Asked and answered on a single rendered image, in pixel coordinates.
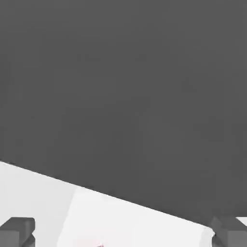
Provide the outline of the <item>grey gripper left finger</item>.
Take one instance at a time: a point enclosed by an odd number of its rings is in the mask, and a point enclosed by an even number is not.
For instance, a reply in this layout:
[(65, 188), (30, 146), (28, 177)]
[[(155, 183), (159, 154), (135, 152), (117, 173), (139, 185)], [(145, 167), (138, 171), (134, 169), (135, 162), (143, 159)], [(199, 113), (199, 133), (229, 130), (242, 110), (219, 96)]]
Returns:
[(0, 247), (36, 247), (35, 219), (11, 217), (0, 226)]

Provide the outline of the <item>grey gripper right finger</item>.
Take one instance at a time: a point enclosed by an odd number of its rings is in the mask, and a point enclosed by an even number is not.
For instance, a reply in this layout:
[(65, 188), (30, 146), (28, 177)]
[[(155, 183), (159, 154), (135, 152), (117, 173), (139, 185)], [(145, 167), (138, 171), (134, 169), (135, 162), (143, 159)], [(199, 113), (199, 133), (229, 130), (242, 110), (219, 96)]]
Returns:
[(236, 217), (214, 217), (212, 247), (247, 247), (247, 226)]

